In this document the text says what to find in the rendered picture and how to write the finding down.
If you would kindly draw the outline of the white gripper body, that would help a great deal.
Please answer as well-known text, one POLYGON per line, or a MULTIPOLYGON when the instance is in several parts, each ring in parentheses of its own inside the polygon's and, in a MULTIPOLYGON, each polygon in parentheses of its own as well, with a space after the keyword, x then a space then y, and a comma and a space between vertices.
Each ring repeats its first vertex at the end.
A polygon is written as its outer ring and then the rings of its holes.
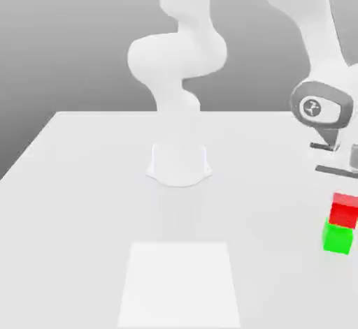
POLYGON ((339 188, 358 190, 358 172, 323 165, 317 165, 315 170, 328 175, 333 184, 339 188))

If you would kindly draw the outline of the small red cube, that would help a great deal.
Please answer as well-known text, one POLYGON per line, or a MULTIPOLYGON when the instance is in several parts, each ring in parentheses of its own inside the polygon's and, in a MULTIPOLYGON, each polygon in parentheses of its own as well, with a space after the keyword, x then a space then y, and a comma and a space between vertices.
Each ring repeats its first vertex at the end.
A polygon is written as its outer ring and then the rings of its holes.
POLYGON ((358 197, 334 193, 329 223, 355 229, 358 222, 358 197))

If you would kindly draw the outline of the small green cube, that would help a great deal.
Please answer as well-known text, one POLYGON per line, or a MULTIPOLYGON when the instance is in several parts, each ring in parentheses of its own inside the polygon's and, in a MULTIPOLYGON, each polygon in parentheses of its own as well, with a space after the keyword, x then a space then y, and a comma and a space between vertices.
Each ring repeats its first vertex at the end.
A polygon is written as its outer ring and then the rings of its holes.
POLYGON ((348 255, 353 237, 351 228, 330 224, 326 219, 322 230, 322 248, 325 251, 348 255))

